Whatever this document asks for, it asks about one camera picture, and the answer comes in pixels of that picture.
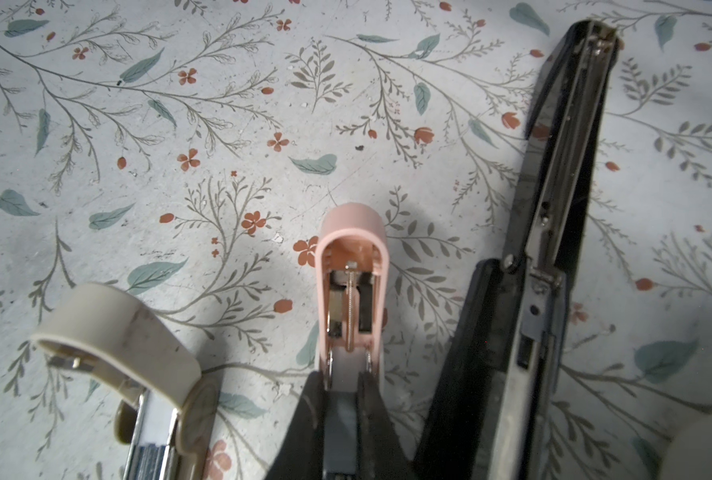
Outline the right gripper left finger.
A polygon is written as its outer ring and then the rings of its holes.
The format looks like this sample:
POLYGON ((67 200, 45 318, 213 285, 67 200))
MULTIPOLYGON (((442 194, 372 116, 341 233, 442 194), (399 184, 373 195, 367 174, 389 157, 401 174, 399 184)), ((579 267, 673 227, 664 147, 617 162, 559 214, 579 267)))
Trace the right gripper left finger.
POLYGON ((323 478, 325 408, 324 376, 321 371, 313 371, 266 480, 323 478))

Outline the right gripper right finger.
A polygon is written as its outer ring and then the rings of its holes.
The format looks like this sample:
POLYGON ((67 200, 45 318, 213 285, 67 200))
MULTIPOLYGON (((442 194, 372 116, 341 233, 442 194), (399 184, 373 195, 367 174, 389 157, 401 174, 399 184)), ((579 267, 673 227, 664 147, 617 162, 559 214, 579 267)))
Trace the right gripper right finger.
POLYGON ((362 372, 357 389, 357 479, 415 479, 375 377, 362 372))

